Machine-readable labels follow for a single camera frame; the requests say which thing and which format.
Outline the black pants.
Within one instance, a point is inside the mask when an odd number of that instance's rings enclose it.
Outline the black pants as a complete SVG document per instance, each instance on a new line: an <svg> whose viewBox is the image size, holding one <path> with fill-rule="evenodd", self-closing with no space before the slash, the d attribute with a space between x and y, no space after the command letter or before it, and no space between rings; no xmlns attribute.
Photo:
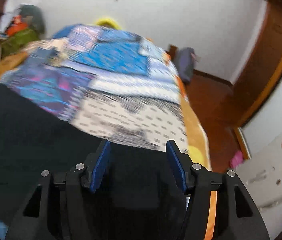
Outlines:
<svg viewBox="0 0 282 240"><path fill-rule="evenodd" d="M59 120L0 85L0 220L12 222L43 170L64 172L83 162L101 139ZM185 197L176 187L166 154L113 143L110 199L131 217L180 224Z"/></svg>

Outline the orange yellow fleece blanket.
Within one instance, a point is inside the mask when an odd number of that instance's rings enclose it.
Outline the orange yellow fleece blanket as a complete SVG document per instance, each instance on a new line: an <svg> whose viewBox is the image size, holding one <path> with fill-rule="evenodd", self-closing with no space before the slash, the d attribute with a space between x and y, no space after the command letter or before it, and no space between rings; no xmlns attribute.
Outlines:
<svg viewBox="0 0 282 240"><path fill-rule="evenodd" d="M209 142L207 135L189 103L185 85L179 75L175 82L180 89L181 109L184 115L188 139L187 155L193 163L198 163L200 172L211 171ZM208 189L207 183L197 181L192 188L184 219L183 239L212 239L215 227L217 192Z"/></svg>

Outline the pink slipper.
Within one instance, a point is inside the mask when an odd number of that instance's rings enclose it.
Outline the pink slipper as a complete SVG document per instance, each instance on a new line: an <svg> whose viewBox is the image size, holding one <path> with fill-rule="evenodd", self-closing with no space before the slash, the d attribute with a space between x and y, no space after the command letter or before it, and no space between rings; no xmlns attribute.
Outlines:
<svg viewBox="0 0 282 240"><path fill-rule="evenodd" d="M232 159L230 159L229 166L230 168L236 168L244 162L244 156L241 151L237 151Z"/></svg>

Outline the blue patchwork bedsheet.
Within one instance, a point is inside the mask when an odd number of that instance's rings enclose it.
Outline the blue patchwork bedsheet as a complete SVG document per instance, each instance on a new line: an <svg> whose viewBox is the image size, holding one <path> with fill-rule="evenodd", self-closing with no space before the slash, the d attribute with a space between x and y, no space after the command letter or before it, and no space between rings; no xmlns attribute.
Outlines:
<svg viewBox="0 0 282 240"><path fill-rule="evenodd" d="M174 140L187 152L176 68L146 52L149 41L88 25L63 30L58 39L62 48L46 41L0 85L111 145L166 154L166 142ZM186 198L180 224L144 220L145 211L132 218L130 209L118 209L110 199L110 159L95 193L82 185L84 161L64 172L43 170L12 222L0 220L0 239L183 238Z"/></svg>

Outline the white appliance with stickers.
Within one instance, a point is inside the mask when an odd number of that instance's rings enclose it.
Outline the white appliance with stickers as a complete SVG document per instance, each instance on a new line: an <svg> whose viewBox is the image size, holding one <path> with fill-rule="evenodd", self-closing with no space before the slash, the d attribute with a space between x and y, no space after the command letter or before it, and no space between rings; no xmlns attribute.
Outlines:
<svg viewBox="0 0 282 240"><path fill-rule="evenodd" d="M282 203L282 133L235 172L259 210Z"/></svg>

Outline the dark blue backpack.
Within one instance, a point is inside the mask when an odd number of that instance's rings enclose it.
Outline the dark blue backpack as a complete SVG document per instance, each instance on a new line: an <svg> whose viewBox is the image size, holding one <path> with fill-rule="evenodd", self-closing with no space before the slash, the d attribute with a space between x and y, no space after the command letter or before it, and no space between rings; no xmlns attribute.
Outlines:
<svg viewBox="0 0 282 240"><path fill-rule="evenodd" d="M190 83L196 65L196 54L193 48L185 47L178 50L174 58L174 65L181 81Z"/></svg>

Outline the brown cardboard box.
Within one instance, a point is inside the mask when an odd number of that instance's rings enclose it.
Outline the brown cardboard box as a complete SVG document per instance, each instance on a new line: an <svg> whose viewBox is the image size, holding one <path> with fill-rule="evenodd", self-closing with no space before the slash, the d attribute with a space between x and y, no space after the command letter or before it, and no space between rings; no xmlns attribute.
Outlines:
<svg viewBox="0 0 282 240"><path fill-rule="evenodd" d="M7 56L4 59L2 59L0 61L0 78L6 72L13 70L17 66L19 66L21 63L23 63L28 56L29 54L24 51L21 53Z"/></svg>

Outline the yellow headboard cushion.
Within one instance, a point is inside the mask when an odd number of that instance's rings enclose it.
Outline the yellow headboard cushion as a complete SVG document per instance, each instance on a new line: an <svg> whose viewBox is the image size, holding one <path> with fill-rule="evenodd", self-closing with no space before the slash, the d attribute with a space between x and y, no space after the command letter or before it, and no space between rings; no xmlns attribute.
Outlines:
<svg viewBox="0 0 282 240"><path fill-rule="evenodd" d="M118 22L116 22L114 19L109 17L99 18L98 20L95 21L95 25L121 30L121 26L118 24Z"/></svg>

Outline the green covered side table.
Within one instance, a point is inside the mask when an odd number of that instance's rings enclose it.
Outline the green covered side table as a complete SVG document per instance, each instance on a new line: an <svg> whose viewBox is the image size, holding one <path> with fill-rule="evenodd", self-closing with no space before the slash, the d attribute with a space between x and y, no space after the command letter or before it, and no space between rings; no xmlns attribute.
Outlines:
<svg viewBox="0 0 282 240"><path fill-rule="evenodd" d="M14 35L8 37L0 43L1 46L1 58L16 53L21 48L25 47L28 43L39 39L38 33L31 29L26 28Z"/></svg>

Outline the orange box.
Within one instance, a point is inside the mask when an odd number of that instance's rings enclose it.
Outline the orange box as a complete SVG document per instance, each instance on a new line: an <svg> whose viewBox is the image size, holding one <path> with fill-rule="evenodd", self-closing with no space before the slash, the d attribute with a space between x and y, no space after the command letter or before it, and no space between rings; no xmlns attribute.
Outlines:
<svg viewBox="0 0 282 240"><path fill-rule="evenodd" d="M14 16L13 22L6 30L6 35L8 37L13 36L14 34L28 28L28 25L26 22L22 20L22 17L20 15Z"/></svg>

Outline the brown wooden door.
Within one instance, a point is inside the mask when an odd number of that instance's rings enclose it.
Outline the brown wooden door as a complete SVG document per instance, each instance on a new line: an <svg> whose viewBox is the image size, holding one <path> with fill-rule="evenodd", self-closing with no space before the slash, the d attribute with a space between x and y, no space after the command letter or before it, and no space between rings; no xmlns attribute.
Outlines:
<svg viewBox="0 0 282 240"><path fill-rule="evenodd" d="M234 98L244 126L265 103L282 77L282 4L267 3L266 15L254 49L234 84Z"/></svg>

